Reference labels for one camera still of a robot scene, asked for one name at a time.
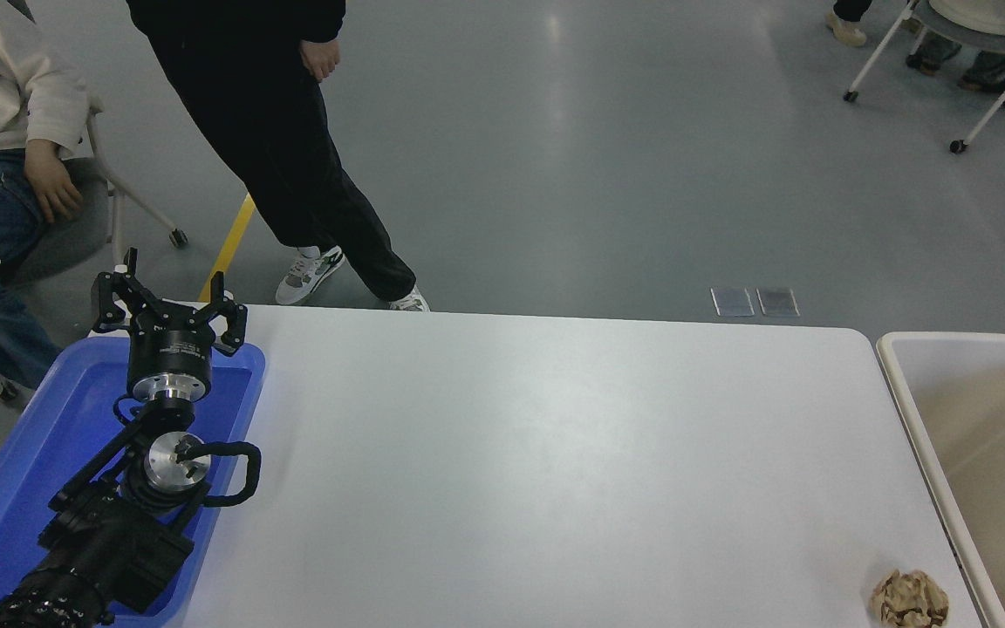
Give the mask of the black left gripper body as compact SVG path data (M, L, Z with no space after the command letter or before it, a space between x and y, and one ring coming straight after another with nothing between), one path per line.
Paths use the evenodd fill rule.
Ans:
M128 381L154 375L191 375L211 380L213 331L207 323L190 323L192 307L164 302L162 310L140 307L129 323Z

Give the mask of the standing person's hand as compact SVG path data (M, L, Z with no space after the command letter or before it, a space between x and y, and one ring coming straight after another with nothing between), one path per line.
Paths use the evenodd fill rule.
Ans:
M340 64L340 44L335 38L330 41L300 40L298 53L303 67L318 83L328 79Z

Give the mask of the seated person's left hand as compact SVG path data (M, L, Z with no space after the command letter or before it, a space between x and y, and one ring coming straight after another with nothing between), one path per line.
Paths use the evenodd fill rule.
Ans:
M48 225L75 218L83 204L83 195L61 162L60 148L44 139L28 140L24 148L24 178L31 184Z

